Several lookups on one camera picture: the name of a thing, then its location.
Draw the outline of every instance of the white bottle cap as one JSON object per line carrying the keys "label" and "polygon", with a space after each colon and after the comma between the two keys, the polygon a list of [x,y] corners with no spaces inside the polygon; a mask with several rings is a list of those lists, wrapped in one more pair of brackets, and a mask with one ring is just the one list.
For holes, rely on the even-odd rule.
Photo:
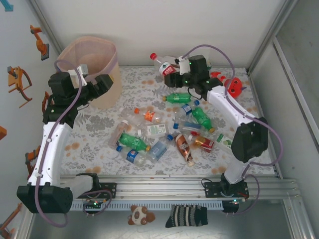
{"label": "white bottle cap", "polygon": [[127,120],[122,120],[123,123],[126,123],[127,125],[129,125],[129,122]]}

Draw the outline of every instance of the blue bottle cap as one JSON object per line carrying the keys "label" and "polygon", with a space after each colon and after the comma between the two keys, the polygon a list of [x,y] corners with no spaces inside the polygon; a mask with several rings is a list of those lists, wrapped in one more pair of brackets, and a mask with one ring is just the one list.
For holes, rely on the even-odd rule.
{"label": "blue bottle cap", "polygon": [[172,141],[173,140],[173,136],[171,136],[170,134],[167,136],[167,139],[169,140],[169,141]]}
{"label": "blue bottle cap", "polygon": [[119,145],[119,146],[117,146],[116,151],[117,151],[117,152],[121,152],[122,149],[123,149],[123,147]]}

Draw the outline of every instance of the red bottle cap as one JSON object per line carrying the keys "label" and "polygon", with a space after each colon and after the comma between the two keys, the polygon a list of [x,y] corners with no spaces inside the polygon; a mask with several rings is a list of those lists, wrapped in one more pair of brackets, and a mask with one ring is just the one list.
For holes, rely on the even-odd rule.
{"label": "red bottle cap", "polygon": [[152,54],[150,55],[150,58],[151,58],[152,60],[155,60],[155,59],[157,58],[156,53],[152,53]]}

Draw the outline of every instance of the stuffed toy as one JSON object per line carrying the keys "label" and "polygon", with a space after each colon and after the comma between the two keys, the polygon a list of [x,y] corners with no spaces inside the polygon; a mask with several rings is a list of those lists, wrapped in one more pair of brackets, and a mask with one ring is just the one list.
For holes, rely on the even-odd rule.
{"label": "stuffed toy", "polygon": [[129,225],[145,225],[155,220],[154,213],[148,212],[146,207],[131,206],[132,215],[129,216]]}

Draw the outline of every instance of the white wall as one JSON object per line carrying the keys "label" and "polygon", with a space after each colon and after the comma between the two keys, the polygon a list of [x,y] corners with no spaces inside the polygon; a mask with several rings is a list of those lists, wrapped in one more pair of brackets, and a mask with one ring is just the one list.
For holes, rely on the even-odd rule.
{"label": "white wall", "polygon": [[[25,0],[10,0],[13,12],[5,12],[0,5],[0,125],[7,129],[7,136],[0,141],[0,223],[16,208],[19,200],[16,190],[27,183],[25,153],[41,144],[44,91],[49,91],[48,79],[55,72],[53,62],[57,55],[50,51],[50,58],[41,61],[36,49],[30,24],[38,23]],[[25,93],[32,101],[21,109],[24,102],[18,91],[8,93],[7,67],[20,66],[31,78],[33,86]]]}
{"label": "white wall", "polygon": [[[116,44],[121,65],[150,65],[152,52],[178,56],[212,44],[235,65],[248,67],[284,0],[37,2],[63,47],[79,36],[100,36]],[[210,58],[228,65],[212,50]]]}
{"label": "white wall", "polygon": [[[281,172],[284,178],[297,179],[313,230],[319,237],[319,154],[272,45],[251,77],[265,118],[284,144]],[[278,142],[273,136],[272,141],[278,155]]]}

